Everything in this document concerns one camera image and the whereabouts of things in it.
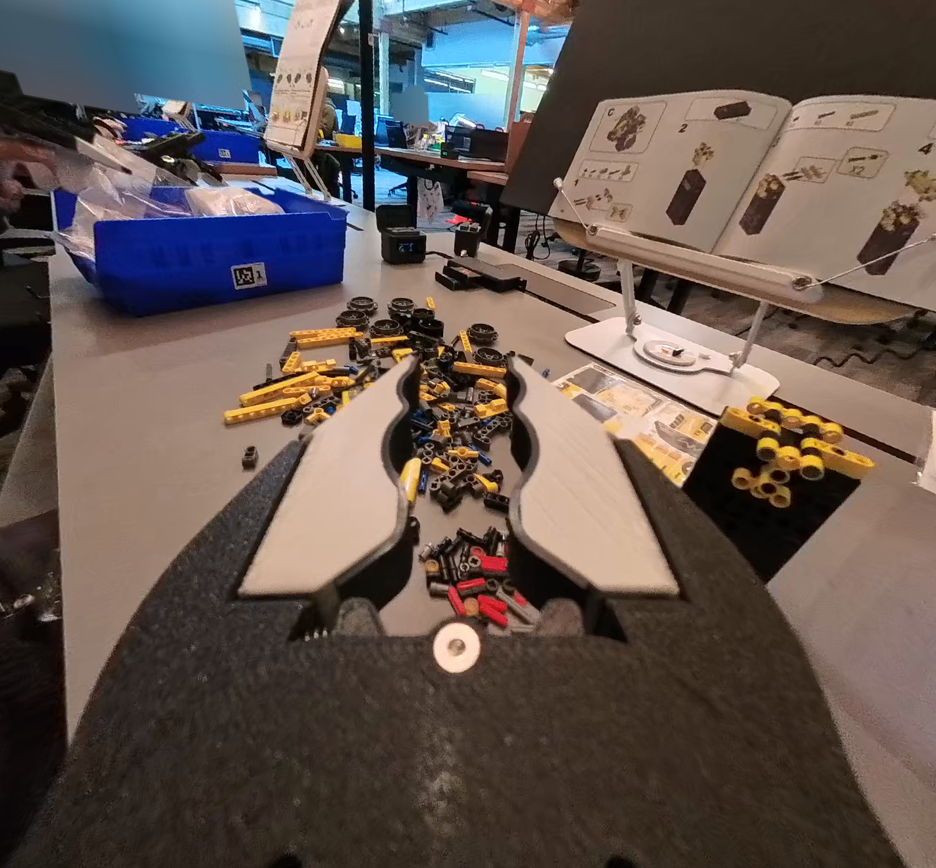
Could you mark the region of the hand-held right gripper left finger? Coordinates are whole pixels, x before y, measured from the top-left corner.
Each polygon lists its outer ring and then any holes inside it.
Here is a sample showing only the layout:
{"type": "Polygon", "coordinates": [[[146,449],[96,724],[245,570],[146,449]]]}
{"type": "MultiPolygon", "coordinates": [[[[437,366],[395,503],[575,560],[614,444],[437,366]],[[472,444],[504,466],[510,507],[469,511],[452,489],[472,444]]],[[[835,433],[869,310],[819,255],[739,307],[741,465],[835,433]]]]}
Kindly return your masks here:
{"type": "Polygon", "coordinates": [[[378,609],[412,573],[410,416],[419,360],[409,356],[316,426],[238,586],[242,599],[310,598],[330,624],[341,602],[378,609]]]}

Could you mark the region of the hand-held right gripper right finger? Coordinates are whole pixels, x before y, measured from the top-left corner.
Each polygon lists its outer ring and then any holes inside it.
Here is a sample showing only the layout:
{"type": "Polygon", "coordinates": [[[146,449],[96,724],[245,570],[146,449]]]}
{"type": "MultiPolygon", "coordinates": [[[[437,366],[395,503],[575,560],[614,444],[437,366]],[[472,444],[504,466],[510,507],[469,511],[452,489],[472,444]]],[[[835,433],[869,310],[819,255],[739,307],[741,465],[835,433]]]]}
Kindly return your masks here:
{"type": "Polygon", "coordinates": [[[676,597],[680,586],[614,437],[530,364],[507,362],[509,573],[531,599],[579,593],[676,597]]]}

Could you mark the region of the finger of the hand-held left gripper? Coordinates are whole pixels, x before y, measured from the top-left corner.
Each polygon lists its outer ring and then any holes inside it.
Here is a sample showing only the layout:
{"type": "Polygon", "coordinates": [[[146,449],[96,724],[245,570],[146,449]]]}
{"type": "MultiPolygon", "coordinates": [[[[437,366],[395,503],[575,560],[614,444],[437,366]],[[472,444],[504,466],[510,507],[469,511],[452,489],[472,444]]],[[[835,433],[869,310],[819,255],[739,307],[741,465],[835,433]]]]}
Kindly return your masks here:
{"type": "Polygon", "coordinates": [[[120,172],[125,175],[133,174],[132,166],[125,165],[123,160],[114,152],[119,151],[113,143],[108,143],[105,138],[96,135],[93,138],[83,138],[81,136],[72,137],[72,146],[76,154],[88,161],[100,165],[106,169],[120,172]]]}

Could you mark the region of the blue storage bin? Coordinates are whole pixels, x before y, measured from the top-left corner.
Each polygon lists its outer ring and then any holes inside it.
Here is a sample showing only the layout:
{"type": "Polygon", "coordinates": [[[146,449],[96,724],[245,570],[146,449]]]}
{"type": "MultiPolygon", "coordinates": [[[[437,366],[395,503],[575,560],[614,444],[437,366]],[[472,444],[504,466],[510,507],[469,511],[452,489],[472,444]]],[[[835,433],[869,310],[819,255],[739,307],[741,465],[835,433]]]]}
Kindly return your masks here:
{"type": "MultiPolygon", "coordinates": [[[[148,135],[161,137],[172,132],[186,132],[187,128],[162,118],[149,116],[125,116],[121,118],[125,129],[123,139],[140,141],[148,135]]],[[[260,140],[251,134],[237,130],[199,128],[204,140],[193,149],[196,157],[208,162],[237,164],[260,164],[260,140]]]]}
{"type": "Polygon", "coordinates": [[[55,193],[64,251],[112,309],[154,316],[298,290],[344,278],[344,207],[282,187],[202,187],[245,193],[251,214],[197,215],[187,190],[163,186],[139,217],[55,193]]]}

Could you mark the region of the pile of yellow grey bricks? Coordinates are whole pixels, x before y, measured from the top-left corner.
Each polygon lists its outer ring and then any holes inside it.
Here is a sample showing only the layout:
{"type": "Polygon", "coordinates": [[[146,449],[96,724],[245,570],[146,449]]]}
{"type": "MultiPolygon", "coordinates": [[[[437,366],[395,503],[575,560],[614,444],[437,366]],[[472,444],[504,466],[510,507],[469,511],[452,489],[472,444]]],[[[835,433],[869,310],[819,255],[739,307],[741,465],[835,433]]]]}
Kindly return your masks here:
{"type": "Polygon", "coordinates": [[[426,494],[449,513],[473,496],[486,510],[507,513],[505,478],[489,451],[492,441],[512,428],[507,366],[447,372],[419,353],[359,362],[349,358],[350,335],[335,325],[292,332],[278,371],[268,366],[264,381],[240,395],[237,406],[223,414],[225,426],[278,418],[288,428],[314,429],[415,356],[420,382],[409,418],[415,463],[404,466],[402,479],[410,502],[426,494]]]}

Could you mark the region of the pile of black red pins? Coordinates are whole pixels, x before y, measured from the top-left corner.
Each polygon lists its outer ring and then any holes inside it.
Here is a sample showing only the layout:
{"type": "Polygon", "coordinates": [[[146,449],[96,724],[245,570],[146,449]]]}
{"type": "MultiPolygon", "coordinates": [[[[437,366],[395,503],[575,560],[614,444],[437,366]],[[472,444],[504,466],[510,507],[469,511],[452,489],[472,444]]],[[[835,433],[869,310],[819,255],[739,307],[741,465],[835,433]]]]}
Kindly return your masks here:
{"type": "Polygon", "coordinates": [[[521,592],[508,566],[508,536],[495,526],[484,534],[463,528],[416,547],[415,557],[431,603],[455,621],[496,636],[527,636],[539,611],[521,592]]]}

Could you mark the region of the black block with yellow beams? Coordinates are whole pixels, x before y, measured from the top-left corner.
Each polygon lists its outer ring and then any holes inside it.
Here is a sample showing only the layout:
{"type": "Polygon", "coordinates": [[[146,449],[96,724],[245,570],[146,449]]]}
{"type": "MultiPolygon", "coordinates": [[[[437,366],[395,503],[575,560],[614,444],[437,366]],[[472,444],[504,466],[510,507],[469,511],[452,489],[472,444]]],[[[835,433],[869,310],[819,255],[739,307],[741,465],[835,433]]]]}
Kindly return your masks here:
{"type": "Polygon", "coordinates": [[[876,468],[835,421],[753,396],[727,406],[682,488],[771,580],[876,468]]]}

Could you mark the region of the person's left hand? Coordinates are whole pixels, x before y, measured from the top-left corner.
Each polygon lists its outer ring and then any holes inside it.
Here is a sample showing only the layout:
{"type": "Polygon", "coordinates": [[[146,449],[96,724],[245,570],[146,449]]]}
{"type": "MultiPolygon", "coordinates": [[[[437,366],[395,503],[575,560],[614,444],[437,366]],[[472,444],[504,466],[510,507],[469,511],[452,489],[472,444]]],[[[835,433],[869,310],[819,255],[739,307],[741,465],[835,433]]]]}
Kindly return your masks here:
{"type": "Polygon", "coordinates": [[[55,178],[56,156],[51,148],[18,137],[1,137],[1,215],[14,214],[20,207],[26,186],[22,179],[27,167],[41,167],[55,178]]]}

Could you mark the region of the yellow sticker sheet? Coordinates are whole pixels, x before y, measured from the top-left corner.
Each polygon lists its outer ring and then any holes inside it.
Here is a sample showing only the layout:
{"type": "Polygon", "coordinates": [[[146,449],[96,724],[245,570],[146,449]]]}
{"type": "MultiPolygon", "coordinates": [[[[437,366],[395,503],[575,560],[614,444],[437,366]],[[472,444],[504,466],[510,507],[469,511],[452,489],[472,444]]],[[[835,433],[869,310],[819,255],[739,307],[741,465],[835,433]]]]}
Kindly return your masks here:
{"type": "Polygon", "coordinates": [[[594,361],[553,385],[615,438],[633,442],[678,487],[716,426],[713,417],[594,361]]]}

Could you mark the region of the group of black toy tyres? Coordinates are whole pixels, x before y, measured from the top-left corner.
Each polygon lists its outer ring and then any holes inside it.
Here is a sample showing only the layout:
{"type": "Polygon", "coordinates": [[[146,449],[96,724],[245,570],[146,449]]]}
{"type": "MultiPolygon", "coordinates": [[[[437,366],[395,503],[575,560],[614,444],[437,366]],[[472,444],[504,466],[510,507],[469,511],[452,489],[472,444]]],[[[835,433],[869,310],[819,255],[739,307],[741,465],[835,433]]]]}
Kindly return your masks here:
{"type": "Polygon", "coordinates": [[[490,324],[474,322],[465,328],[447,328],[436,303],[407,298],[391,300],[387,314],[367,297],[349,300],[335,317],[337,329],[349,330],[349,358],[363,362],[403,359],[419,353],[443,371],[470,373],[474,369],[504,369],[513,352],[498,349],[499,334],[490,324]]]}

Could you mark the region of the booklet display stand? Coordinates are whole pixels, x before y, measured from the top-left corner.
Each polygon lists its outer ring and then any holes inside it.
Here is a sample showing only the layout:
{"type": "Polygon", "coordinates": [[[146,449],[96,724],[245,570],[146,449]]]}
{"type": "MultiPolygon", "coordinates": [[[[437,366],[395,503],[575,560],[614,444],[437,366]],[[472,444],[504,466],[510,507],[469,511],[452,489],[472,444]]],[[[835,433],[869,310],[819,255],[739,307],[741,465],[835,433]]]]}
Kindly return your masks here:
{"type": "Polygon", "coordinates": [[[332,198],[312,158],[318,143],[329,74],[323,55],[356,0],[295,0],[278,56],[263,139],[284,157],[308,194],[332,198]]]}

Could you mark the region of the flat black device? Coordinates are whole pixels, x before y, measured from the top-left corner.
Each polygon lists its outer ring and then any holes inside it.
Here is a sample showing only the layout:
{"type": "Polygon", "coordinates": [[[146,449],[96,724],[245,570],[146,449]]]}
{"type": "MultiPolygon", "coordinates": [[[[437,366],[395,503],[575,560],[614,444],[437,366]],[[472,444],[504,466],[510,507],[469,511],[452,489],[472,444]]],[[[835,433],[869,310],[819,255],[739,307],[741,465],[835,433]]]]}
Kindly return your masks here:
{"type": "Polygon", "coordinates": [[[448,260],[436,278],[454,289],[486,289],[494,293],[523,292],[528,286],[526,277],[519,272],[473,257],[448,260]]]}

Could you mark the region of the black pole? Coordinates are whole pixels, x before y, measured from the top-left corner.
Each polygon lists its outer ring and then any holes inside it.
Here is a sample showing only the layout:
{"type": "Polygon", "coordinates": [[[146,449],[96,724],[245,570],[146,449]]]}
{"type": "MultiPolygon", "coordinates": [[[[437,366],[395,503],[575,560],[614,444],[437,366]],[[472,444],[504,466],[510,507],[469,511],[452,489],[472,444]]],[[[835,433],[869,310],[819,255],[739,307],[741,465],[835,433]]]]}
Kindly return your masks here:
{"type": "Polygon", "coordinates": [[[375,210],[373,0],[358,0],[358,54],[361,109],[361,205],[375,210]]]}

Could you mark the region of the black equipment case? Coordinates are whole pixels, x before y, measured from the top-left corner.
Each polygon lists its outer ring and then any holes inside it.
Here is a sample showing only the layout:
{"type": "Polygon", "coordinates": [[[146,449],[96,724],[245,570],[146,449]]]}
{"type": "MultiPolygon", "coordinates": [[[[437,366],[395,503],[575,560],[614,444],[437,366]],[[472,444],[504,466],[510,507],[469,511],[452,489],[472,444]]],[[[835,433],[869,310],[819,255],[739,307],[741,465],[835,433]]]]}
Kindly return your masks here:
{"type": "Polygon", "coordinates": [[[426,234],[416,227],[415,210],[408,204],[375,207],[381,258],[388,265],[421,264],[427,256],[426,234]]]}

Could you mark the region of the instruction booklet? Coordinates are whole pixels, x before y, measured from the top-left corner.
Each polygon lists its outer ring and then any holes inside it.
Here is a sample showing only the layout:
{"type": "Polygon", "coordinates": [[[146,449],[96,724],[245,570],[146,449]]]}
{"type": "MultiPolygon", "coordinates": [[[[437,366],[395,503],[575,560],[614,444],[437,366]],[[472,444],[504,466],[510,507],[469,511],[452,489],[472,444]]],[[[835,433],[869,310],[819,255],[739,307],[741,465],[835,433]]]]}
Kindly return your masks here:
{"type": "Polygon", "coordinates": [[[548,214],[934,310],[935,102],[602,100],[548,214]]]}

